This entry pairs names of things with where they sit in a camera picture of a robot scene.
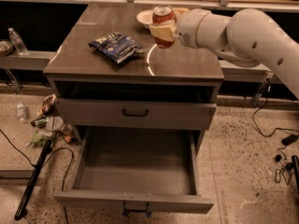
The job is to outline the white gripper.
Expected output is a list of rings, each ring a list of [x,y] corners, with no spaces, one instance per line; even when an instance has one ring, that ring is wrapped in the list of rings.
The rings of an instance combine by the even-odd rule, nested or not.
[[[214,15],[200,8],[189,10],[186,7],[175,7],[174,12],[180,16],[177,26],[174,21],[164,21],[149,25],[152,36],[163,41],[173,42],[178,30],[179,42],[193,49],[213,49],[212,18]]]

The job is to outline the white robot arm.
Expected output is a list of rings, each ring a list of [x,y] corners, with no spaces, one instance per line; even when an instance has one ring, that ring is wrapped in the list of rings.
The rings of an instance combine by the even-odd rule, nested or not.
[[[240,67],[263,64],[299,98],[299,44],[261,10],[242,9],[227,17],[200,8],[180,9],[175,18],[153,22],[149,30],[163,42],[208,49]]]

